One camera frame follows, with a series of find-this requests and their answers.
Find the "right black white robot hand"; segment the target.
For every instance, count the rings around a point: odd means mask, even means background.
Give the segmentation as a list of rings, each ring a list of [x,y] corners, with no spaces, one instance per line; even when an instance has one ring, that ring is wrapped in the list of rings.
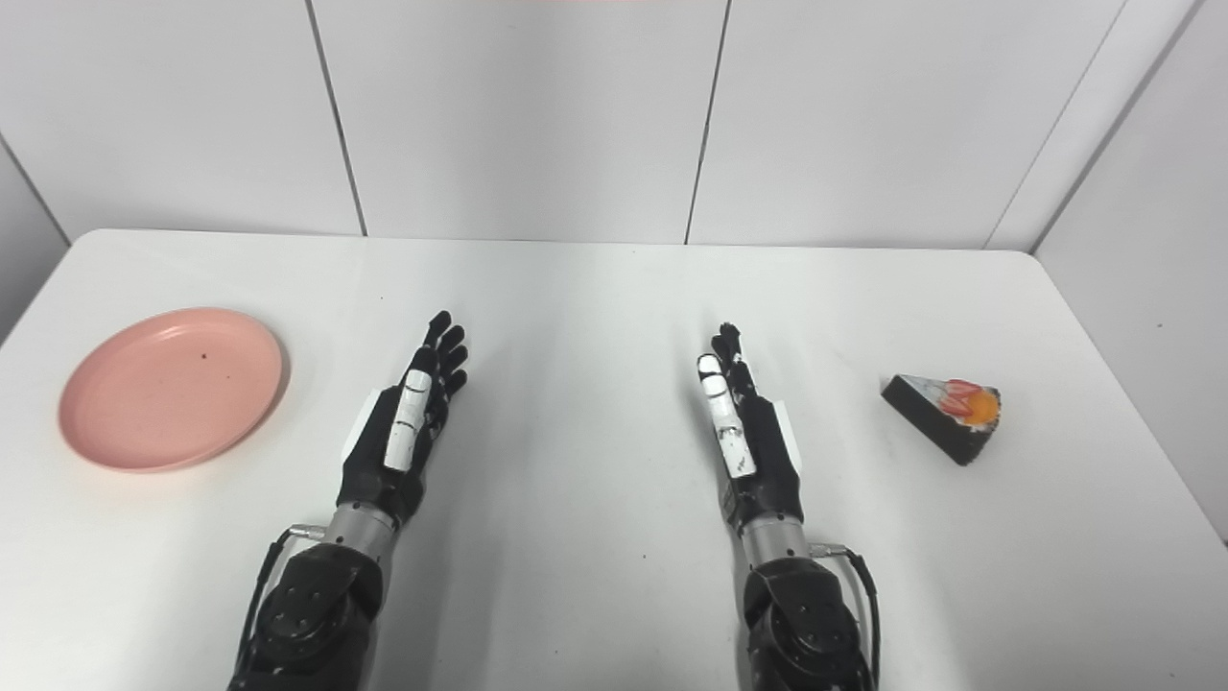
[[[804,520],[792,438],[777,404],[756,389],[736,324],[720,324],[698,357],[698,380],[725,466],[725,522],[742,531],[763,517]]]

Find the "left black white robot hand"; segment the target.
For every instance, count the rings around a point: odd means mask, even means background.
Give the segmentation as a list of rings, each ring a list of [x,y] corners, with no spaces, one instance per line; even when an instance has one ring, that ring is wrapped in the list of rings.
[[[376,393],[343,460],[339,507],[375,509],[402,530],[421,506],[427,461],[464,388],[465,329],[438,311],[400,380]]]

